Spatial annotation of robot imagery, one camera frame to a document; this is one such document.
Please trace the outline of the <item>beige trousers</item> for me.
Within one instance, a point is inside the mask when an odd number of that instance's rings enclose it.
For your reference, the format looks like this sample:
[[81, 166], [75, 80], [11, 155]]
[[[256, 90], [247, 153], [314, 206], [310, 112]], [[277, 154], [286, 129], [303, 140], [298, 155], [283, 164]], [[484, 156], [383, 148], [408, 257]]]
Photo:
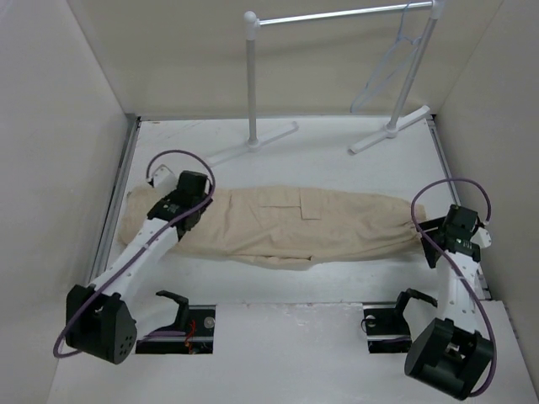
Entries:
[[192, 258], [224, 258], [267, 268], [388, 258], [419, 247], [397, 197], [285, 185], [218, 189], [199, 223], [172, 248]]

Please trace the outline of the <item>light blue wire hanger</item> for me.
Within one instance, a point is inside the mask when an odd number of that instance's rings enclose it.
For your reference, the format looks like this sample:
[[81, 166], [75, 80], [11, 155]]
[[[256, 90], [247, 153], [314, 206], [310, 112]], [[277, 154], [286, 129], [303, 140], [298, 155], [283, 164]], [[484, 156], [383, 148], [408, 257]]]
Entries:
[[419, 49], [423, 35], [408, 35], [405, 32], [405, 20], [411, 11], [411, 3], [412, 1], [408, 1], [400, 14], [399, 26], [393, 43], [379, 60], [365, 86], [351, 102], [351, 114], [359, 113], [372, 99], [383, 92], [390, 81], [411, 62]]

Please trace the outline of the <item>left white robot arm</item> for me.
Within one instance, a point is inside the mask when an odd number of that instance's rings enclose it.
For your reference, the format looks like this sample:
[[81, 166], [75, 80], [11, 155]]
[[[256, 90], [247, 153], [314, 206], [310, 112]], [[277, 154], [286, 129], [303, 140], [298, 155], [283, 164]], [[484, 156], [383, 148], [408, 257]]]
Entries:
[[135, 313], [135, 294], [157, 262], [198, 224], [212, 202], [215, 176], [193, 171], [174, 176], [159, 168], [150, 184], [159, 198], [123, 253], [89, 285], [76, 284], [67, 294], [59, 340], [73, 354], [112, 364], [128, 357], [139, 331], [150, 329]]

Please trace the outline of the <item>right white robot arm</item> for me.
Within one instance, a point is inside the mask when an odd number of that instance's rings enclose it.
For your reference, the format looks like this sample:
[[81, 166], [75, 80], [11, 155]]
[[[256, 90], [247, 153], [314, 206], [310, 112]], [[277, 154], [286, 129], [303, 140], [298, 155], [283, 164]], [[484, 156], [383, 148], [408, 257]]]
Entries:
[[448, 396], [463, 401], [487, 366], [494, 363], [495, 343], [479, 331], [481, 312], [473, 288], [481, 250], [490, 245], [474, 210], [451, 205], [448, 213], [419, 224], [424, 256], [438, 274], [436, 300], [417, 294], [435, 306], [429, 325], [413, 340], [404, 373]]

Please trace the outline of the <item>white clothes rack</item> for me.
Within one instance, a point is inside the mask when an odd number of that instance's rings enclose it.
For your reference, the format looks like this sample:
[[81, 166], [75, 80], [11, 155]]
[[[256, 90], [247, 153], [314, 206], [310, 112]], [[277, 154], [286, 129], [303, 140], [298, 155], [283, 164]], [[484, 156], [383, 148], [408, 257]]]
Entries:
[[[407, 1], [405, 3], [393, 5], [346, 9], [325, 13], [311, 13], [275, 19], [260, 19], [255, 12], [247, 11], [243, 15], [243, 21], [245, 25], [246, 43], [248, 138], [239, 146], [230, 147], [208, 157], [208, 164], [212, 167], [216, 167], [250, 152], [257, 152], [265, 146], [290, 136], [299, 130], [299, 125], [293, 121], [286, 125], [282, 130], [274, 130], [263, 135], [258, 133], [258, 111], [256, 97], [256, 39], [258, 32], [263, 27], [282, 24], [299, 24], [331, 19], [346, 19], [375, 14], [398, 13], [401, 18], [397, 36], [392, 47], [382, 58], [382, 62], [386, 62], [396, 48], [402, 42], [407, 41], [413, 47], [413, 50], [408, 58], [401, 63], [400, 67], [403, 68], [409, 64], [410, 67], [408, 74], [404, 80], [401, 92], [398, 96], [397, 102], [395, 103], [389, 121], [379, 131], [374, 132], [366, 138], [350, 145], [348, 147], [348, 152], [353, 155], [357, 155], [382, 141], [396, 138], [399, 133], [407, 129], [409, 126], [415, 125], [421, 120], [425, 119], [430, 114], [429, 106], [424, 105], [421, 108], [416, 109], [414, 112], [406, 115], [403, 114], [403, 108], [415, 82], [420, 64], [424, 58], [424, 54], [427, 50], [430, 39], [435, 31], [435, 27], [444, 11], [445, 5], [446, 3], [444, 1]], [[413, 11], [428, 11], [430, 13], [422, 35], [414, 39], [403, 34], [405, 15]]]

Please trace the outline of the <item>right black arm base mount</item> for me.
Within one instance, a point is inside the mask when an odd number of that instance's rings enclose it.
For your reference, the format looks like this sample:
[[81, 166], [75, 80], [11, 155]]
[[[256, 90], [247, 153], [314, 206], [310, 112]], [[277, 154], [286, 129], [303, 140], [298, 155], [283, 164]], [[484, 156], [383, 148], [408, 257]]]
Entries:
[[404, 310], [415, 299], [437, 307], [437, 299], [418, 290], [401, 291], [396, 301], [362, 306], [361, 330], [366, 334], [370, 354], [406, 354], [413, 340]]

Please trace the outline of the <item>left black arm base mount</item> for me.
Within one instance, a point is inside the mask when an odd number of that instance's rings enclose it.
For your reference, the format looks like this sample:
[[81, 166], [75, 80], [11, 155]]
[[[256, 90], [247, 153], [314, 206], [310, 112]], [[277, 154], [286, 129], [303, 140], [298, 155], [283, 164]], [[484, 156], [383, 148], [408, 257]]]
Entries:
[[166, 290], [156, 293], [157, 306], [143, 312], [136, 354], [212, 354], [216, 307], [192, 305]]

